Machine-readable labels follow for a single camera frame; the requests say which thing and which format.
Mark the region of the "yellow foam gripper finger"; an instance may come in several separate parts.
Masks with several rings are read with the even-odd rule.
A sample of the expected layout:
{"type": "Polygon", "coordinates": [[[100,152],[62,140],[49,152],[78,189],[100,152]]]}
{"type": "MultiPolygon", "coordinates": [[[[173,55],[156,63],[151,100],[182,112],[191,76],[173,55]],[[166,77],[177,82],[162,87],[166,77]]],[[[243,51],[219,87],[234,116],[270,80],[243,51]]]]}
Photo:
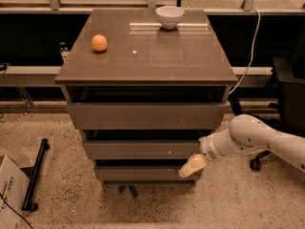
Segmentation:
{"type": "Polygon", "coordinates": [[[204,169],[207,166],[207,159],[200,154],[193,154],[188,161],[181,167],[178,174],[185,178],[204,169]]]}

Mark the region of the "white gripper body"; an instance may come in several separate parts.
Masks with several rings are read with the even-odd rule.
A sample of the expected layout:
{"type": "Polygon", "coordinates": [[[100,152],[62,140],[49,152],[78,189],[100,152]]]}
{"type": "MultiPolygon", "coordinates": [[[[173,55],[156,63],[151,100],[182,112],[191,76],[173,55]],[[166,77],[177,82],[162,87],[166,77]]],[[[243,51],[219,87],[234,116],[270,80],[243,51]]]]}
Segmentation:
{"type": "Polygon", "coordinates": [[[217,161],[218,152],[214,147],[213,135],[207,135],[199,138],[199,151],[208,161],[217,161]]]}

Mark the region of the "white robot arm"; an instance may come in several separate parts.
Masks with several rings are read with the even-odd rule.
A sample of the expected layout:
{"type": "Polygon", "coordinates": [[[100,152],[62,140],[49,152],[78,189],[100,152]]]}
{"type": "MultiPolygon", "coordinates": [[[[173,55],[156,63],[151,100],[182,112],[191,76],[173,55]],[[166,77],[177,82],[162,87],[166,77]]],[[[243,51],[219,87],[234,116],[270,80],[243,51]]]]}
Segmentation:
{"type": "Polygon", "coordinates": [[[276,130],[249,114],[235,116],[229,127],[199,138],[199,153],[193,154],[178,174],[189,177],[202,170],[207,162],[228,155],[247,155],[269,151],[296,167],[305,167],[305,138],[276,130]]]}

